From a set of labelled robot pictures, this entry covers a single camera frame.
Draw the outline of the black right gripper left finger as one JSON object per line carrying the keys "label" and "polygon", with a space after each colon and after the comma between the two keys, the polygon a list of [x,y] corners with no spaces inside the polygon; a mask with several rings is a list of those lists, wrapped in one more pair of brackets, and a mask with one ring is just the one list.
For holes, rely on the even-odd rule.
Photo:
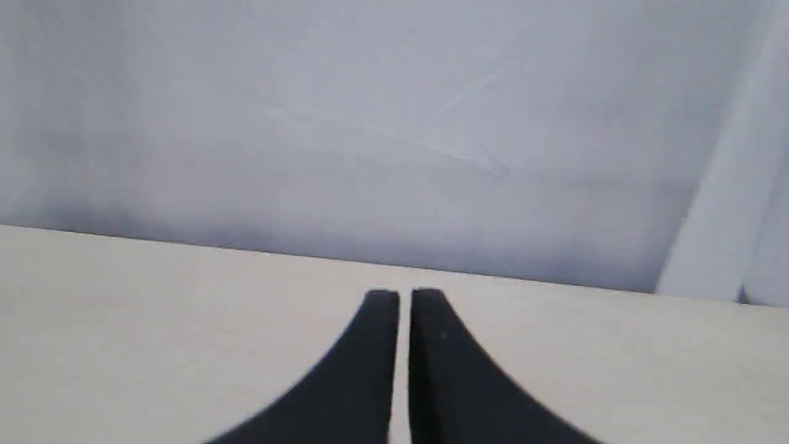
{"label": "black right gripper left finger", "polygon": [[332,348],[267,408],[214,443],[387,443],[400,297],[370,290]]}

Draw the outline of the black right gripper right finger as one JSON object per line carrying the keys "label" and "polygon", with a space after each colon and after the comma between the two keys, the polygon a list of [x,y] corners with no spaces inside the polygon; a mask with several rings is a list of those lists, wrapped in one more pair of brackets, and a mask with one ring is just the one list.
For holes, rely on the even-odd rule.
{"label": "black right gripper right finger", "polygon": [[491,359],[439,289],[414,289],[408,414],[414,443],[592,443]]}

